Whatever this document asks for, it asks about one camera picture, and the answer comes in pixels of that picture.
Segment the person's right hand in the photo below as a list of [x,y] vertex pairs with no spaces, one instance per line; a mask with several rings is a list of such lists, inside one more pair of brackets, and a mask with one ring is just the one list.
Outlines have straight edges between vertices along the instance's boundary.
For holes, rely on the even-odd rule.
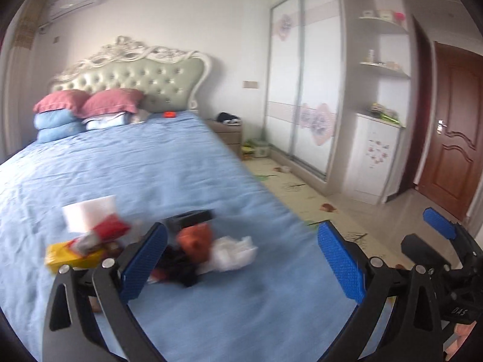
[[475,327],[476,322],[471,324],[456,324],[454,327],[454,335],[456,336],[455,340],[449,345],[446,349],[446,357],[445,360],[449,361],[459,350],[459,348],[464,344],[468,336],[470,335],[471,331]]

